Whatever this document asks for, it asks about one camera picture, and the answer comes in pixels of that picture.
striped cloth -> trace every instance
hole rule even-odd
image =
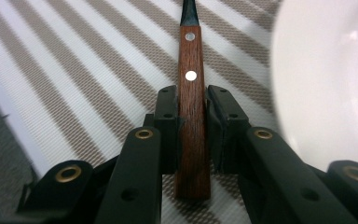
[[[269,85],[273,0],[198,0],[206,84],[229,89],[252,124],[277,130]],[[0,112],[39,174],[121,150],[177,81],[181,1],[0,1]],[[250,223],[235,175],[180,203],[163,178],[162,223]]]

woven fabric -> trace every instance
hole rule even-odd
[[[177,82],[181,1],[0,1],[0,111],[39,174],[116,156],[127,132]],[[199,0],[206,84],[277,131],[269,50],[278,1]],[[162,223],[250,223],[235,175],[212,199],[177,202],[163,177]]]

brass screw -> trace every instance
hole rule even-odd
[[[72,175],[63,175],[65,171],[74,171]],[[60,183],[67,183],[70,182],[76,178],[78,178],[81,174],[81,169],[77,165],[70,165],[65,168],[62,168],[57,174],[56,174],[56,180]]]
[[[358,167],[356,166],[344,166],[342,171],[348,177],[358,181]]]
[[[148,129],[142,129],[136,132],[135,136],[139,139],[147,139],[153,136],[153,132]]]
[[[255,135],[263,139],[270,139],[272,137],[272,133],[262,129],[256,130]]]

